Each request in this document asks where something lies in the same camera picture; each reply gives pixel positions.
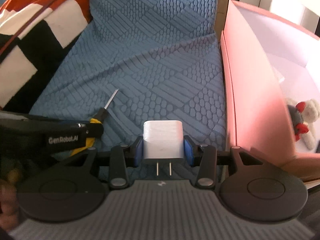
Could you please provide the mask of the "person's left hand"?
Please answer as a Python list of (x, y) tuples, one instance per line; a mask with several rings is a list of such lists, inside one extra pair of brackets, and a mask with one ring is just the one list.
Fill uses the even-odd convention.
[(18, 169), (8, 173), (7, 180), (1, 179), (1, 228), (9, 232), (19, 224), (19, 205), (15, 185), (20, 179)]

